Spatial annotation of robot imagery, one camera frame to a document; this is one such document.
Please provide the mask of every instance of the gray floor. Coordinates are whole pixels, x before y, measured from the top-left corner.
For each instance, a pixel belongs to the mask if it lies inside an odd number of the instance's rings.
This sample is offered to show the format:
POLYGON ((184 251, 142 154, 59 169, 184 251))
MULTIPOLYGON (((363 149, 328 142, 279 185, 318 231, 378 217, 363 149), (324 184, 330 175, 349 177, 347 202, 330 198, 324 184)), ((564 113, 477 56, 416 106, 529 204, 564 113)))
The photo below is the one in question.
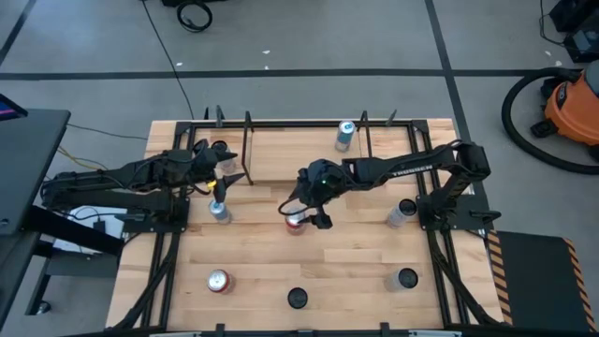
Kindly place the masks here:
MULTIPOLYGON (((548 11, 555 0, 545 1, 548 11)), ((0 2, 0 46, 25 7, 0 2)), ((211 5, 214 25, 185 32, 174 9, 148 0, 156 27, 178 70, 333 68, 441 69, 423 0, 229 0, 211 5)), ((434 0, 454 69, 533 69, 572 66, 567 53, 538 35, 537 0, 434 0)), ((557 37, 551 22, 548 35, 557 37)), ((168 59, 138 0, 37 0, 4 63, 3 73, 168 72, 168 59)), ((456 78, 472 139, 487 149, 489 203, 504 216, 499 229, 564 236, 578 249, 593 308, 599 307, 599 178, 558 171, 515 148, 500 108, 517 78, 456 78)), ((454 117, 442 76, 261 77, 183 79, 196 116, 220 104, 227 118, 454 117)), ((71 122, 146 136, 152 120, 188 119, 173 79, 0 81, 0 92, 28 108, 67 109, 71 122)), ((534 88, 515 105, 526 125, 538 116, 534 88)), ((142 157, 141 140, 121 140, 69 128, 63 146, 76 156, 118 167, 142 157)), ((558 155, 587 158, 576 144, 557 141, 558 155)), ((49 174, 78 169, 57 156, 49 174)), ((55 336, 100 330, 113 280, 56 278, 47 315, 22 315, 36 271, 34 260, 1 336, 55 336)))

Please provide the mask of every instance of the silver can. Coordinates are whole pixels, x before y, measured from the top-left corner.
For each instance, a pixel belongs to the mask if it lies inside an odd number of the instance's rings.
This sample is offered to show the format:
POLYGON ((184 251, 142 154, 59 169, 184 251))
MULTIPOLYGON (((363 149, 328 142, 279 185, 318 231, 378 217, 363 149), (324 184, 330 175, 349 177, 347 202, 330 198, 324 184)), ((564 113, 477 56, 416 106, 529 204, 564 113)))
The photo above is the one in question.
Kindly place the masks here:
MULTIPOLYGON (((294 213, 300 211, 299 208, 293 207, 289 209, 288 213, 294 213)), ((287 232, 291 235, 301 235, 308 228, 306 223, 300 221, 306 218, 306 212, 299 212, 297 214, 288 215, 285 217, 285 223, 287 224, 287 232)))
POLYGON ((404 268, 395 271, 385 278, 384 285, 387 291, 400 291, 412 289, 418 284, 418 274, 413 269, 404 268))
MULTIPOLYGON (((228 148, 228 145, 222 141, 222 140, 217 140, 214 142, 214 144, 212 145, 212 148, 216 151, 216 152, 225 152, 225 153, 230 153, 231 150, 228 148)), ((218 163, 218 167, 223 171, 223 173, 226 174, 231 174, 233 172, 235 172, 235 160, 234 159, 228 159, 222 162, 218 163)))
POLYGON ((228 272, 216 270, 211 271, 207 284, 211 292, 226 294, 233 290, 235 282, 233 276, 228 272))
POLYGON ((391 228, 399 228, 414 214, 416 214, 416 203, 410 199, 404 199, 391 210, 387 224, 391 228))
POLYGON ((231 222, 231 212, 226 207, 225 203, 218 203, 216 200, 212 200, 208 205, 210 214, 216 219, 219 224, 229 224, 231 222))
POLYGON ((339 123, 339 129, 337 130, 337 139, 335 140, 335 149, 341 152, 347 152, 349 145, 352 142, 352 136, 354 136, 356 126, 352 121, 342 121, 339 123))

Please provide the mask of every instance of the blue can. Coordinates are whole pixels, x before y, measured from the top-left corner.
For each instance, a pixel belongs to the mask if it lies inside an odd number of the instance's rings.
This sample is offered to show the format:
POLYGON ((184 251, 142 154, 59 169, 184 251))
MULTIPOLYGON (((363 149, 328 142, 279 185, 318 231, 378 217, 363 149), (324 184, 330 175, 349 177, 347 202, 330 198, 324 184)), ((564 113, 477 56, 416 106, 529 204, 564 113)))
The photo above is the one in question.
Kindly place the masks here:
POLYGON ((335 141, 335 149, 341 152, 347 152, 349 150, 349 144, 352 142, 352 136, 354 136, 356 126, 352 121, 342 121, 339 123, 339 130, 337 130, 337 140, 335 141))
POLYGON ((231 222, 231 212, 224 202, 218 203, 216 200, 212 200, 210 205, 208 205, 208 208, 210 209, 210 214, 212 214, 219 224, 225 225, 231 222))

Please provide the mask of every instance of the wooden tabletop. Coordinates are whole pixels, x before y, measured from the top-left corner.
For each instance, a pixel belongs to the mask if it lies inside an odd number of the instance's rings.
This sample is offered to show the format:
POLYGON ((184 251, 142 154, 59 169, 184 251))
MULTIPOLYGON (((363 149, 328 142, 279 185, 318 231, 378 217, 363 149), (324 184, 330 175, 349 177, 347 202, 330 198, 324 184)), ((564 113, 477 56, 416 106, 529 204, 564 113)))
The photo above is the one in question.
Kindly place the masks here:
MULTIPOLYGON (((171 149, 175 124, 153 123, 146 156, 171 149)), ((429 126, 433 146, 456 138, 450 119, 431 119, 429 126)), ((347 154, 333 149, 335 134, 335 128, 257 128, 248 139, 248 164, 256 184, 243 179, 229 188, 226 204, 234 219, 230 225, 216 224, 208 212, 210 198, 191 196, 169 330, 214 330, 217 323, 225 323, 227 330, 376 330, 381 322, 392 329, 442 327, 425 232, 417 218, 400 229, 385 224, 399 200, 415 198, 416 176, 334 199, 326 206, 332 229, 309 226, 297 237, 286 232, 277 206, 289 196, 298 169, 318 158, 340 162, 344 157, 368 155, 363 130, 354 136, 347 154), (418 285, 386 291, 383 278, 401 268, 414 269, 418 285), (214 294, 206 287, 206 278, 215 269, 235 277, 231 293, 214 294), (296 286, 309 297, 301 310, 292 309, 286 300, 296 286)), ((196 140, 202 138, 211 143, 224 140, 241 154, 241 129, 200 129, 196 140)), ((405 128, 371 128, 371 138, 375 156, 410 153, 405 128)), ((419 148, 424 148, 421 140, 419 148)), ((238 171, 242 171, 240 162, 241 156, 238 171)), ((448 175, 440 172, 440 177, 444 183, 448 175)), ((431 191, 428 178, 427 185, 431 191)), ((155 234, 142 234, 125 247, 107 326, 124 317, 146 286, 154 239, 155 234)), ((502 320, 484 243, 463 231, 453 232, 453 242, 463 282, 491 316, 502 320)), ((458 322, 447 280, 446 287, 452 319, 458 322)), ((153 322, 157 322, 162 290, 156 294, 153 322)))

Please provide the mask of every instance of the robotic arm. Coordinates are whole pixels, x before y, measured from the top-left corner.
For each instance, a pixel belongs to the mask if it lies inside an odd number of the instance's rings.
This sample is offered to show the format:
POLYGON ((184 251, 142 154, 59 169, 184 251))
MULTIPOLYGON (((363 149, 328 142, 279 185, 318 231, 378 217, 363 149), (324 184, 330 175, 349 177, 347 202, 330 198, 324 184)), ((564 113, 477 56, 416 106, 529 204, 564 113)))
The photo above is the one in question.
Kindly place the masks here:
POLYGON ((440 220, 456 208, 457 199, 472 182, 480 182, 490 175, 489 163, 482 147, 473 143, 455 140, 447 145, 436 147, 431 152, 401 155, 389 159, 376 157, 344 159, 337 165, 326 159, 319 159, 308 168, 299 170, 299 177, 289 199, 298 199, 306 207, 301 212, 315 208, 316 215, 309 220, 318 228, 332 227, 330 217, 324 211, 324 205, 348 191, 368 191, 398 178, 418 172, 443 169, 451 177, 443 188, 433 191, 426 202, 425 212, 440 220))
POLYGON ((133 212, 119 217, 125 225, 135 223, 129 231, 181 229, 186 226, 189 200, 176 197, 172 189, 191 186, 202 195, 212 191, 216 201, 223 202, 228 187, 244 174, 218 179, 214 169, 218 162, 236 156, 209 147, 208 141, 202 139, 193 151, 164 151, 118 169, 59 173, 42 184, 42 205, 56 212, 68 212, 83 205, 127 208, 133 212), (209 191, 200 189, 196 183, 206 183, 209 191))

